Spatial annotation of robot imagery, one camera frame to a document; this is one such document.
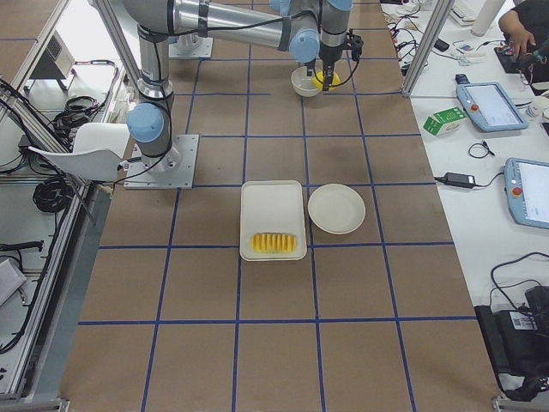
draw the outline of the white tray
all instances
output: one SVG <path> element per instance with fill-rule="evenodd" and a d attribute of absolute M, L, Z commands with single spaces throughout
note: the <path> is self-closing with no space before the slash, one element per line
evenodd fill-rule
<path fill-rule="evenodd" d="M 296 237 L 293 253 L 258 253 L 250 241 L 256 233 L 287 233 Z M 246 182 L 240 209 L 240 256 L 244 260 L 299 260 L 307 253 L 301 184 L 295 180 Z"/>

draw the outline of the white bowl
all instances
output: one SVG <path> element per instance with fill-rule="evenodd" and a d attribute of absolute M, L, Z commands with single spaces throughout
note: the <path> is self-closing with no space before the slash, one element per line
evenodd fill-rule
<path fill-rule="evenodd" d="M 321 91 L 312 82 L 312 77 L 307 76 L 307 67 L 301 66 L 292 72 L 292 86 L 295 93 L 303 97 L 313 97 Z"/>

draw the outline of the green box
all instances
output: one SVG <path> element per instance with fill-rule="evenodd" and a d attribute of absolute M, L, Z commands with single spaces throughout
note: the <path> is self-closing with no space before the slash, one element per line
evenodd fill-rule
<path fill-rule="evenodd" d="M 442 110 L 441 112 L 433 113 L 423 125 L 423 128 L 434 136 L 440 136 L 444 133 L 456 130 L 460 127 L 460 122 L 467 115 L 459 107 Z"/>

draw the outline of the yellow food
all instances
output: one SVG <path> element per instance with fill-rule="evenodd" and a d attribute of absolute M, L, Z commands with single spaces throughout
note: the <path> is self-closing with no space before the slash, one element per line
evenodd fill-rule
<path fill-rule="evenodd" d="M 293 234 L 256 233 L 251 237 L 251 248 L 257 253 L 292 253 L 298 247 Z"/>

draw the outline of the robotic arm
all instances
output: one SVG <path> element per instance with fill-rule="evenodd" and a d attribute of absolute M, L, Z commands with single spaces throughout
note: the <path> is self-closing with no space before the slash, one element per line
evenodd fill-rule
<path fill-rule="evenodd" d="M 361 38 L 347 31 L 352 0 L 271 0 L 281 17 L 209 0 L 123 0 L 123 5 L 139 24 L 142 57 L 141 104 L 129 113 L 128 127 L 151 174 L 176 168 L 182 157 L 172 144 L 169 36 L 197 33 L 288 51 L 309 74 L 319 56 L 323 73 L 317 80 L 324 91 L 332 86 L 343 51 L 352 51 L 356 62 L 362 52 Z"/>

